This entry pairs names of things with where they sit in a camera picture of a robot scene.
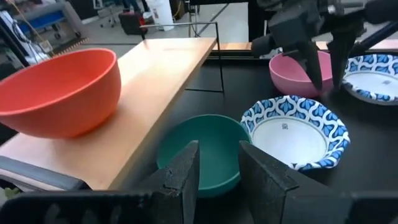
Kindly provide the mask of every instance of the blue patterned paper bowl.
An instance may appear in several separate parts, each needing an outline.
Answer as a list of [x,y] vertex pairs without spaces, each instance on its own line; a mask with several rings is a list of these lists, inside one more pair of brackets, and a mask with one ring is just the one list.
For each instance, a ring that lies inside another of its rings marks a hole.
[[253,145],[295,170],[332,168],[350,144],[336,114],[299,96],[258,101],[243,114],[241,125]]
[[348,59],[342,84],[353,96],[378,105],[398,105],[398,56],[363,55]]

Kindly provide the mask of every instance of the white bucket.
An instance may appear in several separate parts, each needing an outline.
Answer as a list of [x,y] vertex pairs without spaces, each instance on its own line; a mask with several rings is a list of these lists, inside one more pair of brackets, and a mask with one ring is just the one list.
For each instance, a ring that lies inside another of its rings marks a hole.
[[[172,9],[169,0],[146,0],[157,25],[170,25],[173,24]],[[168,31],[173,29],[174,26],[162,26],[159,29]]]

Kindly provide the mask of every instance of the bowl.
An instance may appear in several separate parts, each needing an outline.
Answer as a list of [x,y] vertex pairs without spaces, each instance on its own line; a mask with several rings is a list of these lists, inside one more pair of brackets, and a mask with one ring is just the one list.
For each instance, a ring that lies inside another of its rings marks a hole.
[[161,141],[158,167],[167,166],[192,140],[199,140],[198,197],[215,197],[233,189],[240,180],[239,141],[250,140],[239,122],[222,115],[207,114],[178,124]]
[[291,57],[278,54],[269,62],[271,79],[275,87],[286,95],[313,98],[333,89],[330,54],[318,51],[322,73],[322,91],[318,91],[304,69]]
[[342,81],[348,93],[368,103],[398,105],[398,56],[369,54],[349,58]]
[[348,131],[321,103],[299,96],[258,101],[242,116],[253,145],[295,170],[337,166]]
[[41,138],[72,138],[115,111],[121,92],[116,54],[87,49],[27,67],[0,82],[0,122]]

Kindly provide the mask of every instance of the green bowl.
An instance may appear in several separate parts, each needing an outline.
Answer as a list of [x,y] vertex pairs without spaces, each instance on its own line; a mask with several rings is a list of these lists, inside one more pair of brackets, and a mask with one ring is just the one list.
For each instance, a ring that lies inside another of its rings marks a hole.
[[199,140],[200,180],[198,197],[221,195],[239,182],[239,141],[249,134],[235,120],[215,114],[190,118],[174,127],[162,140],[157,166],[164,168],[190,141]]

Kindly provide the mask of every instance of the red bowl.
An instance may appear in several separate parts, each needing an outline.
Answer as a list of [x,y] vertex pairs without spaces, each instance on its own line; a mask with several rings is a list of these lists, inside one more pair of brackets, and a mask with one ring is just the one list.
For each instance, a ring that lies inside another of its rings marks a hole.
[[0,82],[0,122],[42,138],[72,138],[116,110],[121,79],[116,54],[87,49],[25,68]]
[[275,87],[286,95],[313,98],[333,89],[330,54],[318,51],[322,73],[322,91],[318,91],[294,59],[278,54],[269,62],[269,70]]

